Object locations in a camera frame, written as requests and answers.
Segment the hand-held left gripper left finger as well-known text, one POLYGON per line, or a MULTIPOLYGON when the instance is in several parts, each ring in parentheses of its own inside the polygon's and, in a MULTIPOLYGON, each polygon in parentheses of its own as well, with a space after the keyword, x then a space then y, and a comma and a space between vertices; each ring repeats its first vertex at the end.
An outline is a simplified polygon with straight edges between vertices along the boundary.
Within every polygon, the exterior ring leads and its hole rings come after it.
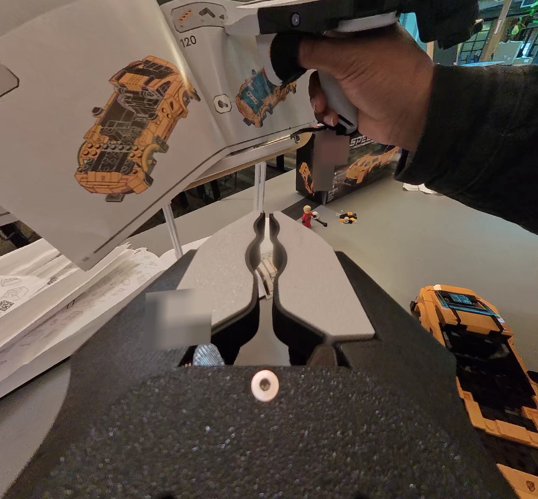
POLYGON ((222 228, 196 251, 178 290, 194 289, 211 307, 210 342, 233 365, 260 324, 260 244, 265 213, 253 211, 222 228))

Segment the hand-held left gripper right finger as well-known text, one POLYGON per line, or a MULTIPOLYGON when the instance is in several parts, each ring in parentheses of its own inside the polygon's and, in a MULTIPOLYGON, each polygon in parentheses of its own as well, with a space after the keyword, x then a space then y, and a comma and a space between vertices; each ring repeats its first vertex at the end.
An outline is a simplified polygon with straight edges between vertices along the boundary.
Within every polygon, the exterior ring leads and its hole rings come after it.
POLYGON ((290 216, 270 215, 274 334, 292 366, 304 366, 321 345, 370 341, 375 330, 336 252, 290 216))

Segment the orange lego car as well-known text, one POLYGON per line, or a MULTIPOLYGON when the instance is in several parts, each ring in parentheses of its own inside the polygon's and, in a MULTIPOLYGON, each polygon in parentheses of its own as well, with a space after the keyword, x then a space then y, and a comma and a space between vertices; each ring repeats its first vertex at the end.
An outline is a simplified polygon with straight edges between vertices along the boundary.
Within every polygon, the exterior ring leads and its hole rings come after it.
POLYGON ((466 288, 420 290, 410 312, 456 359, 471 424, 519 498, 537 498, 537 373, 528 371, 499 311, 466 288))

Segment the lego instruction booklet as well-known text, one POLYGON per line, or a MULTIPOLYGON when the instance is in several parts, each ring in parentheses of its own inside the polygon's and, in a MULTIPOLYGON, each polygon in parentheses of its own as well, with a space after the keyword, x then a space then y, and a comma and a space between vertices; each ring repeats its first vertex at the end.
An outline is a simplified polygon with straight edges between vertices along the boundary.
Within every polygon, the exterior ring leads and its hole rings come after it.
POLYGON ((1 0, 1 206, 83 270, 229 154, 315 125, 231 0, 1 0))

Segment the person's right forearm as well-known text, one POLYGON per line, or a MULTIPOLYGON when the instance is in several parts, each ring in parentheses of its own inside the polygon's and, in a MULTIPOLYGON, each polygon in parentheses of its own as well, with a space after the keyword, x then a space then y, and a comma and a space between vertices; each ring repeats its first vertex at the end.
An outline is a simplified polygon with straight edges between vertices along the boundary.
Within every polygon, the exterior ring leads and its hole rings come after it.
POLYGON ((394 178, 537 234, 537 65, 436 65, 425 129, 394 178))

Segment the black lego box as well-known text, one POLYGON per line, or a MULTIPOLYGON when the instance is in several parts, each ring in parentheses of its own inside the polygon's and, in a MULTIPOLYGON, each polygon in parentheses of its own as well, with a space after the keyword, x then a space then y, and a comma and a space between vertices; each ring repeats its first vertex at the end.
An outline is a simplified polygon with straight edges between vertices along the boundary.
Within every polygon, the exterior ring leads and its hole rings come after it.
POLYGON ((358 132, 337 134, 317 129, 297 150, 295 190, 318 204, 338 200, 392 175, 400 149, 358 132))

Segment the person's right hand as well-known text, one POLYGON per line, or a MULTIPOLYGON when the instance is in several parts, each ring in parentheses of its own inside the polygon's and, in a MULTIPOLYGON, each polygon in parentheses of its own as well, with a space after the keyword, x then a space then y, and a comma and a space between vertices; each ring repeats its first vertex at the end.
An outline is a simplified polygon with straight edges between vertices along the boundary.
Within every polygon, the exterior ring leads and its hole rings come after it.
POLYGON ((316 119, 335 126, 338 113, 321 88, 319 73, 337 80, 357 108, 358 130, 372 140, 413 152, 426 125, 434 64, 399 23, 350 38, 304 38, 299 64, 316 70, 309 97, 316 119))

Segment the white wooden book stand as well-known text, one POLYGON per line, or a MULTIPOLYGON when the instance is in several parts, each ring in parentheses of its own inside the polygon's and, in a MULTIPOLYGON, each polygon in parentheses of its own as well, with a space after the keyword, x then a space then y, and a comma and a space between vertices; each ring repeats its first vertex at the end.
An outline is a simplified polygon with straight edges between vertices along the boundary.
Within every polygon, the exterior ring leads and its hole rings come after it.
MULTIPOLYGON (((294 143, 299 144, 300 135, 306 134, 307 132, 314 132, 314 127, 302 128, 299 132, 294 133, 291 136, 291 139, 294 143)), ((255 165, 254 171, 254 196, 253 196, 253 207, 263 209, 265 201, 265 181, 266 181, 266 162, 257 162, 255 165)), ((162 208, 166 227, 171 237, 171 242, 173 245, 173 251, 176 259, 180 259, 183 255, 182 245, 179 240, 178 230, 175 223, 175 218, 171 208, 171 203, 166 204, 162 208)))

